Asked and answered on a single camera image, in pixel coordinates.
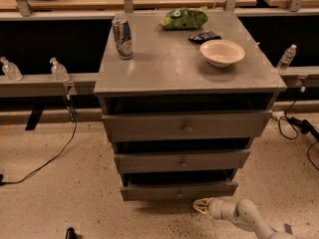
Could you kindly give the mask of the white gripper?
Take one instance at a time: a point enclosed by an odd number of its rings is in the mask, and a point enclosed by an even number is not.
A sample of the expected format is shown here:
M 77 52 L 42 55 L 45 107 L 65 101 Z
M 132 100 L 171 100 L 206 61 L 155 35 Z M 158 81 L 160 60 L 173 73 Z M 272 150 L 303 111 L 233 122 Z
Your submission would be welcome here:
M 196 199 L 194 209 L 203 215 L 210 215 L 214 219 L 235 221 L 238 217 L 236 204 L 220 198 L 211 197 Z

